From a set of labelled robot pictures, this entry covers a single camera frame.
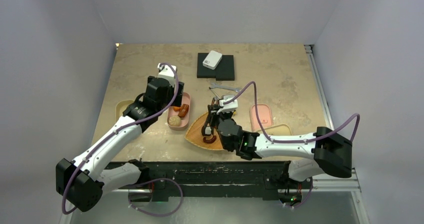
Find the orange fried chicken piece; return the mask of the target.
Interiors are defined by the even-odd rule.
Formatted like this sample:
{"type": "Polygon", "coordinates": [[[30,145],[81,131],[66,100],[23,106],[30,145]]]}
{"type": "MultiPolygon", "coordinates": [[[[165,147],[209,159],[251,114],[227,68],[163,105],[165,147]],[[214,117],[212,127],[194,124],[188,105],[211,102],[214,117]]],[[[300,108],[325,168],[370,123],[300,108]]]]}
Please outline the orange fried chicken piece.
{"type": "Polygon", "coordinates": [[[181,106],[173,106],[172,109],[173,109],[174,112],[180,112],[182,107],[181,106]]]}

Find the black metal tongs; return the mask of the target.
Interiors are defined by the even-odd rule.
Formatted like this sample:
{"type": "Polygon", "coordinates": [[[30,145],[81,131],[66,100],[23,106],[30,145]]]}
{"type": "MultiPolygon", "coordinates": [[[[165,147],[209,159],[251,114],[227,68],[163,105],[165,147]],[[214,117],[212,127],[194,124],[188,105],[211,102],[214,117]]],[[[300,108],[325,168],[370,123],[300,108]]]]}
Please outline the black metal tongs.
{"type": "Polygon", "coordinates": [[[213,128],[213,135],[214,135],[214,126],[213,126],[213,119],[214,119],[214,114],[213,111],[216,111],[217,108],[219,108],[218,106],[218,100],[215,101],[214,98],[212,98],[211,104],[209,104],[207,106],[207,116],[206,116],[206,120],[204,121],[204,124],[202,127],[206,127],[206,126],[210,126],[211,128],[213,128]]]}

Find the white black sushi piece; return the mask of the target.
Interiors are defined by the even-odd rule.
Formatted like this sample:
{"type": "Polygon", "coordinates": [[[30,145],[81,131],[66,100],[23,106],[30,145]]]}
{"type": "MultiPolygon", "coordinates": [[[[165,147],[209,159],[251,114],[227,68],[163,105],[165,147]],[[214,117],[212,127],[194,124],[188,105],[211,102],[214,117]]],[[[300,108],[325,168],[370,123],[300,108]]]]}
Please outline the white black sushi piece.
{"type": "Polygon", "coordinates": [[[203,126],[201,129],[201,133],[204,137],[207,137],[213,135],[214,131],[213,128],[211,128],[210,126],[203,126]]]}

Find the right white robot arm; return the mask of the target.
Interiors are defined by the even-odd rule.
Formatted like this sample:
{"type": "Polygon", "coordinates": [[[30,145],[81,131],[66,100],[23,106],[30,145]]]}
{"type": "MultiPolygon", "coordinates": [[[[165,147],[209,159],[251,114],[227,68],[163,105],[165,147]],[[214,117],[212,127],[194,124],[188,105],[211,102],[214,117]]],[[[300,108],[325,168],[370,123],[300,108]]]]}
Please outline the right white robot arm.
{"type": "Polygon", "coordinates": [[[280,180],[288,188],[316,175],[347,179],[352,176],[353,142],[324,126],[303,135],[268,135],[245,131],[233,119],[235,110],[218,104],[207,106],[202,135],[218,135],[224,150],[244,160],[295,157],[280,180]]]}

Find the pink lunch box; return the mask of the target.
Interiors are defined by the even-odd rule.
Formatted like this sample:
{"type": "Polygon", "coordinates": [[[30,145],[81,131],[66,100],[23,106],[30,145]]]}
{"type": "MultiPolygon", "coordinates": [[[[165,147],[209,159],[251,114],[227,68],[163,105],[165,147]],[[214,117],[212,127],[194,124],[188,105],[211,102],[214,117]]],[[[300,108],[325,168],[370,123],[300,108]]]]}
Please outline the pink lunch box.
{"type": "Polygon", "coordinates": [[[181,107],[171,106],[167,112],[167,125],[175,131],[183,131],[188,127],[190,119],[191,96],[184,92],[182,94],[181,106],[183,114],[180,114],[181,107]]]}

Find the beige steamed bun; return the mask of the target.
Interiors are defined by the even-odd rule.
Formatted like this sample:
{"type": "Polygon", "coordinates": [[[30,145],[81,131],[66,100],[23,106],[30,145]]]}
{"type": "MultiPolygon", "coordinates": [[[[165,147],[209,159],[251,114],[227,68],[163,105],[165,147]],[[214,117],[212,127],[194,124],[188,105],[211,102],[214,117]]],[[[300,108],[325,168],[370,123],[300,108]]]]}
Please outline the beige steamed bun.
{"type": "Polygon", "coordinates": [[[178,115],[173,115],[168,118],[167,122],[171,127],[179,127],[182,123],[182,119],[178,115]]]}

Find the woven bamboo basket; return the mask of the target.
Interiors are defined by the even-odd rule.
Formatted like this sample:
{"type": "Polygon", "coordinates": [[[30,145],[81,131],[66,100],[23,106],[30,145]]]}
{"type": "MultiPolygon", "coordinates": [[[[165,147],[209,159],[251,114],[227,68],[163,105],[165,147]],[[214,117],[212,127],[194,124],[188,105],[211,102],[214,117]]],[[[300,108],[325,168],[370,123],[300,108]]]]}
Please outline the woven bamboo basket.
{"type": "Polygon", "coordinates": [[[188,130],[185,133],[185,139],[193,144],[196,147],[209,150],[209,151],[224,151],[223,146],[221,144],[220,137],[218,135],[218,132],[214,128],[214,136],[216,136],[216,141],[211,144],[203,143],[203,137],[202,136],[202,127],[204,125],[204,122],[207,117],[207,112],[199,116],[188,128],[188,130]]]}

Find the dark red sausage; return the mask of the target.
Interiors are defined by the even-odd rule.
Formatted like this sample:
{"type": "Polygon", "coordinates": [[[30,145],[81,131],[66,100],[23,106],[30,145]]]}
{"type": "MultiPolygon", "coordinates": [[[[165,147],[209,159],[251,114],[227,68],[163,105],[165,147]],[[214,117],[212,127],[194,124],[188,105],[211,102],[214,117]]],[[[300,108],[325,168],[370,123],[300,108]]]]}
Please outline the dark red sausage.
{"type": "Polygon", "coordinates": [[[180,118],[184,118],[189,112],[189,107],[190,106],[188,104],[183,104],[179,109],[178,116],[180,118]]]}

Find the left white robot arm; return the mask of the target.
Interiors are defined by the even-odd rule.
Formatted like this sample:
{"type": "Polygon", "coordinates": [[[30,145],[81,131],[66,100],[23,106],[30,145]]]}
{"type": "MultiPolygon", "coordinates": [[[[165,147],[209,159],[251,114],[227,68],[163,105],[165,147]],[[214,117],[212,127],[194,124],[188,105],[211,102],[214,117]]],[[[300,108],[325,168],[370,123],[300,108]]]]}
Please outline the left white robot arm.
{"type": "Polygon", "coordinates": [[[55,167],[56,191],[62,196],[61,211],[87,212],[102,196],[124,186],[142,189],[152,181],[149,167],[132,159],[108,169],[112,159],[138,138],[171,106],[182,104],[185,84],[177,77],[149,76],[145,92],[127,106],[118,121],[94,145],[72,160],[63,158],[55,167]]]}

